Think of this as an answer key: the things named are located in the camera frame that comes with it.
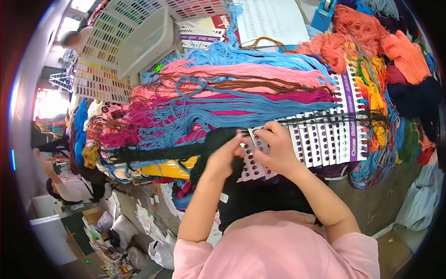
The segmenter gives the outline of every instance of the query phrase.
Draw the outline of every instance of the thread organizer card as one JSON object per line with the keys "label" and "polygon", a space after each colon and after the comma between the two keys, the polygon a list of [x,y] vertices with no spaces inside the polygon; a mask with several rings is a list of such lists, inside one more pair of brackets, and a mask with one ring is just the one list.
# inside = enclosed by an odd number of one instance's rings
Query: thread organizer card
{"label": "thread organizer card", "polygon": [[[367,159],[367,132],[356,120],[343,119],[340,113],[356,114],[365,110],[360,105],[362,99],[359,87],[353,80],[353,69],[347,66],[347,73],[332,75],[336,80],[335,90],[338,98],[336,108],[327,111],[305,112],[287,119],[305,118],[301,124],[288,125],[293,149],[296,157],[307,167],[328,166],[343,162],[362,161]],[[322,119],[340,121],[338,123],[321,122]],[[245,168],[239,181],[247,181],[265,176],[269,179],[276,175],[255,161],[252,156],[253,148],[269,153],[269,146],[262,138],[252,132],[262,127],[248,129],[250,138],[245,145]]]}

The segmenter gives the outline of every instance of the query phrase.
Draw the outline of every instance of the black garment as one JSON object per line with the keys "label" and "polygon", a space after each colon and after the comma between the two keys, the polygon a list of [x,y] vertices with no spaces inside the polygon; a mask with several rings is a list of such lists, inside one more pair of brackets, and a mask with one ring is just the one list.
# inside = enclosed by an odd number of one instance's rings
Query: black garment
{"label": "black garment", "polygon": [[36,146],[41,152],[54,152],[54,153],[60,153],[63,156],[68,158],[68,153],[70,152],[70,144],[68,142],[69,137],[63,136],[61,139],[58,139],[56,141],[48,142],[41,146]]}
{"label": "black garment", "polygon": [[223,193],[229,197],[227,203],[218,203],[221,220],[219,230],[222,232],[238,219],[268,210],[296,210],[314,214],[299,187],[282,175],[266,181],[256,179],[227,183]]}

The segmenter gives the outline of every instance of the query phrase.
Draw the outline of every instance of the white bag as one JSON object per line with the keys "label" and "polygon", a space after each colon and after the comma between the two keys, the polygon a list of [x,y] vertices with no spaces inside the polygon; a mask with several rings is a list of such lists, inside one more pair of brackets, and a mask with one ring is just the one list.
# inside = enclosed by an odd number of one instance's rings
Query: white bag
{"label": "white bag", "polygon": [[121,215],[118,217],[118,219],[116,219],[116,222],[113,223],[111,229],[115,230],[118,233],[120,247],[123,249],[126,249],[128,247],[128,244],[132,240],[132,237],[135,234],[138,234],[138,230],[136,229],[136,227],[124,215]]}
{"label": "white bag", "polygon": [[141,250],[136,247],[130,247],[127,250],[128,260],[132,266],[136,269],[143,270],[150,263],[150,257],[144,254]]}
{"label": "white bag", "polygon": [[422,167],[407,191],[396,223],[414,231],[427,228],[439,203],[442,181],[443,173],[438,166]]}
{"label": "white bag", "polygon": [[155,240],[149,245],[149,256],[160,266],[174,270],[173,266],[173,250],[177,238],[171,231],[167,230],[165,241]]}

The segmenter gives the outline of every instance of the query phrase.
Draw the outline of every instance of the white yarn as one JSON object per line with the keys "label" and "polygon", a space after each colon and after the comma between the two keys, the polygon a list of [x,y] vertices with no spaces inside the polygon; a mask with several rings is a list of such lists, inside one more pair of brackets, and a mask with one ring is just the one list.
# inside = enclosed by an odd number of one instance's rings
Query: white yarn
{"label": "white yarn", "polygon": [[88,118],[84,122],[84,131],[86,132],[88,129],[88,125],[90,124],[91,119],[93,116],[101,115],[102,114],[102,107],[104,106],[104,101],[100,101],[99,103],[95,100],[90,104],[90,107],[87,110]]}

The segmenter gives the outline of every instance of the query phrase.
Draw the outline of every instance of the woman's right hand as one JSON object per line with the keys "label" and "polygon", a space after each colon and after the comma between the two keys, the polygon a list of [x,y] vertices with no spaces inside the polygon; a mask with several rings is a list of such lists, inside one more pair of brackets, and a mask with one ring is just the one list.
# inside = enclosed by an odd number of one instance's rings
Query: woman's right hand
{"label": "woman's right hand", "polygon": [[305,165],[296,158],[288,129],[280,125],[279,122],[268,122],[263,126],[263,129],[255,130],[253,133],[265,140],[271,149],[269,154],[265,154],[257,148],[254,149],[256,161],[285,177],[302,168],[306,169]]}

